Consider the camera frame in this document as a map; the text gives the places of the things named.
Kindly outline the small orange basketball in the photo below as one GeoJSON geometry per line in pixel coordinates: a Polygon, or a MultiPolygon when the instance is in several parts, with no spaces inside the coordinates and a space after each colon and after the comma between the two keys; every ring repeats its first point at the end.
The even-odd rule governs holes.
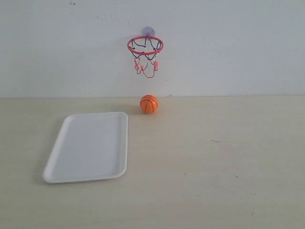
{"type": "Polygon", "coordinates": [[[154,95],[147,94],[141,98],[140,108],[146,114],[151,114],[158,109],[158,99],[154,95]]]}

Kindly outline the red mini basketball hoop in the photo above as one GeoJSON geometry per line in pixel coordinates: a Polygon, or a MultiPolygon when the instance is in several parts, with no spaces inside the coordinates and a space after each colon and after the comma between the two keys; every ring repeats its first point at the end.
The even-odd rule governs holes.
{"type": "Polygon", "coordinates": [[[127,48],[133,56],[137,74],[152,79],[158,71],[157,55],[164,49],[164,42],[150,34],[131,38],[127,48]]]}

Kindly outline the white rectangular plastic tray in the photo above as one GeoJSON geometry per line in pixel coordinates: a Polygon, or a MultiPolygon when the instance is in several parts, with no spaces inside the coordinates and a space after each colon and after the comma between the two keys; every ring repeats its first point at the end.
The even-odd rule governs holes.
{"type": "Polygon", "coordinates": [[[47,183],[114,179],[127,169],[128,115],[73,114],[61,125],[46,166],[47,183]]]}

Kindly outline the clear suction cup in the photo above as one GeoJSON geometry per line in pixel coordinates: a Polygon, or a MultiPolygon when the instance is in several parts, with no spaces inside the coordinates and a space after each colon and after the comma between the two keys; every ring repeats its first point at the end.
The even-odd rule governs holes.
{"type": "Polygon", "coordinates": [[[142,36],[155,36],[155,30],[152,27],[145,27],[142,29],[142,36]]]}

